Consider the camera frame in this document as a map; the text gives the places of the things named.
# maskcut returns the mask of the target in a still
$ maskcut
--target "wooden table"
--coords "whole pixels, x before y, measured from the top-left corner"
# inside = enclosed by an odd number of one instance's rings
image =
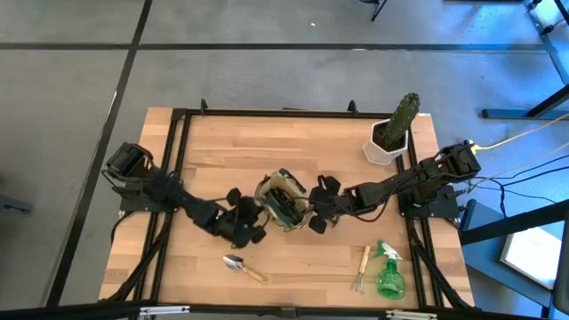
[[[168,125],[169,108],[150,108],[142,128],[140,144],[160,164]],[[310,190],[317,175],[332,175],[343,187],[364,181],[380,181],[397,173],[388,166],[368,164],[362,146],[370,136],[373,120],[192,116],[182,178],[185,188],[202,198],[223,197],[234,187],[252,195],[258,182],[278,168],[288,169]],[[429,115],[413,122],[417,157],[421,160],[438,151]],[[177,148],[172,154],[172,164]],[[107,271],[100,290],[105,298],[118,289],[139,262],[148,225],[148,213],[135,213],[116,232]],[[437,265],[460,296],[473,305],[469,279],[456,229],[447,221],[432,219],[430,229]],[[377,273],[386,258],[372,259],[365,272],[365,293],[349,287],[357,274],[364,246],[377,241],[391,244],[405,259],[398,268],[406,281],[401,300],[382,298],[375,291]],[[231,271],[221,257],[233,253],[268,275],[263,286],[249,276]],[[427,300],[433,304],[429,272],[422,266]],[[152,271],[148,272],[144,296],[149,296]],[[405,221],[392,198],[383,216],[364,223],[344,216],[335,228],[319,235],[309,228],[285,233],[274,224],[259,244],[232,250],[221,237],[213,237],[194,226],[184,211],[175,214],[160,302],[188,304],[417,308],[411,255]]]

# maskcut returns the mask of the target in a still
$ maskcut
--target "potted cactus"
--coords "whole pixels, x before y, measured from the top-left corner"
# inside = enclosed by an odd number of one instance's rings
[[[408,131],[419,112],[419,94],[407,93],[390,119],[372,125],[372,134],[364,144],[364,154],[371,164],[390,164],[407,150]]]

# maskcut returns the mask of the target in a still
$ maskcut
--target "white cable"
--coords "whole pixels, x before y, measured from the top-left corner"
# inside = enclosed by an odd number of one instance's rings
[[[513,137],[511,137],[511,138],[505,139],[504,141],[500,141],[500,142],[498,142],[498,143],[494,143],[494,144],[492,144],[492,146],[480,147],[480,146],[478,146],[478,145],[474,145],[474,146],[472,146],[472,148],[471,148],[471,149],[472,149],[472,153],[473,153],[473,154],[476,154],[478,150],[489,150],[489,149],[491,149],[491,148],[499,147],[499,146],[501,146],[501,145],[503,145],[503,144],[506,144],[506,143],[508,143],[508,142],[510,142],[510,141],[513,141],[513,140],[515,140],[515,139],[517,139],[517,138],[519,138],[519,137],[523,137],[523,136],[525,136],[526,134],[530,134],[530,133],[532,133],[532,132],[536,132],[536,131],[538,131],[538,130],[541,130],[541,129],[545,128],[545,127],[548,126],[548,125],[554,124],[555,122],[557,122],[557,121],[559,121],[559,120],[563,120],[563,119],[567,118],[568,116],[569,116],[569,113],[564,114],[564,115],[562,115],[562,116],[559,116],[559,117],[557,117],[557,118],[555,118],[555,119],[549,121],[548,123],[546,123],[546,124],[544,124],[544,125],[542,125],[542,126],[539,126],[539,127],[535,128],[535,129],[532,129],[532,130],[528,130],[528,131],[526,131],[526,132],[522,132],[522,133],[520,133],[520,134],[518,134],[518,135],[516,135],[516,136],[513,136]]]
[[[543,155],[543,156],[538,156],[538,157],[536,157],[536,158],[534,158],[534,159],[532,159],[532,160],[526,162],[525,164],[521,164],[521,165],[515,166],[515,167],[510,168],[510,169],[508,169],[508,170],[505,170],[505,171],[503,171],[503,172],[498,172],[498,173],[496,173],[496,174],[494,174],[494,175],[492,175],[492,176],[490,176],[490,177],[488,177],[488,178],[482,179],[482,180],[480,180],[479,182],[473,184],[473,185],[472,185],[472,188],[469,189],[469,192],[468,192],[468,193],[472,192],[472,190],[474,190],[474,188],[475,188],[477,185],[479,185],[480,183],[482,183],[482,182],[484,182],[484,181],[486,181],[486,180],[489,180],[489,179],[492,179],[492,178],[496,178],[497,176],[502,175],[502,174],[504,174],[504,173],[506,173],[506,172],[511,172],[511,171],[517,170],[517,169],[519,169],[519,168],[525,167],[525,166],[527,166],[527,165],[529,165],[529,164],[538,162],[538,161],[542,160],[543,158],[546,158],[546,157],[548,157],[548,156],[552,156],[552,155],[556,154],[559,150],[561,150],[562,148],[565,148],[565,147],[567,147],[567,146],[569,146],[569,142],[567,142],[566,144],[564,144],[563,146],[561,146],[561,147],[559,147],[559,148],[556,148],[555,150],[551,150],[550,152],[546,153],[546,154]]]

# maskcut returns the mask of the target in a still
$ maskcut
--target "white pot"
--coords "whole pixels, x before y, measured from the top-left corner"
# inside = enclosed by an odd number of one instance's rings
[[[380,164],[386,165],[390,164],[393,159],[397,158],[399,155],[407,150],[407,145],[409,142],[409,132],[405,132],[405,143],[403,146],[397,150],[386,151],[382,147],[378,146],[373,142],[373,129],[376,125],[385,124],[389,119],[379,121],[372,125],[372,134],[370,134],[370,140],[364,144],[364,155],[370,164]]]

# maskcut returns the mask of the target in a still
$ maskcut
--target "gray floor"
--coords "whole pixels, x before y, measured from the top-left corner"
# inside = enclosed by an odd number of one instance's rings
[[[0,2],[0,41],[129,42],[142,1]],[[148,43],[538,44],[521,4],[391,0],[371,24],[357,1],[155,1]],[[112,99],[125,52],[0,51],[0,193],[35,205],[0,219],[0,308],[42,303],[61,240]],[[482,120],[482,108],[530,108],[562,87],[544,52],[139,52],[108,146],[136,141],[147,107],[309,108],[390,111],[407,92],[433,115],[439,145],[473,139],[489,145],[539,122]],[[480,153],[483,174],[512,166],[569,139],[554,124],[503,148]],[[560,201],[567,172],[520,184],[518,192]],[[498,209],[499,194],[464,196]],[[107,263],[118,196],[98,184],[62,302],[95,301]],[[545,205],[508,195],[508,214]],[[548,227],[554,235],[562,226]],[[537,305],[469,271],[476,303],[538,316]]]

